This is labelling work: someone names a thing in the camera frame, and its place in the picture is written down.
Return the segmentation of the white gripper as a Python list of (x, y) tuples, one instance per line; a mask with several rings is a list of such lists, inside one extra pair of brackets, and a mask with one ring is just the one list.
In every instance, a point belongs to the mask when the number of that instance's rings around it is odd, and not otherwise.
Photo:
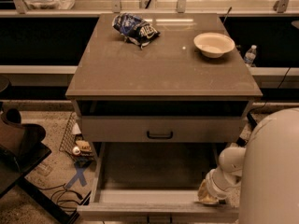
[(205, 205), (218, 204), (218, 200), (226, 199), (240, 184), (239, 176), (226, 173), (220, 167), (212, 169), (198, 189), (198, 201)]

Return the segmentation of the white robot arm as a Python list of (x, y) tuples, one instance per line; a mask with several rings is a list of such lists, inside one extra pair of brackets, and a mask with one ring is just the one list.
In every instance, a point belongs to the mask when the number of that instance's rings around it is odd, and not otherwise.
[(299, 224), (299, 108), (262, 119), (244, 147), (227, 147), (198, 190), (215, 204), (240, 189), (239, 224)]

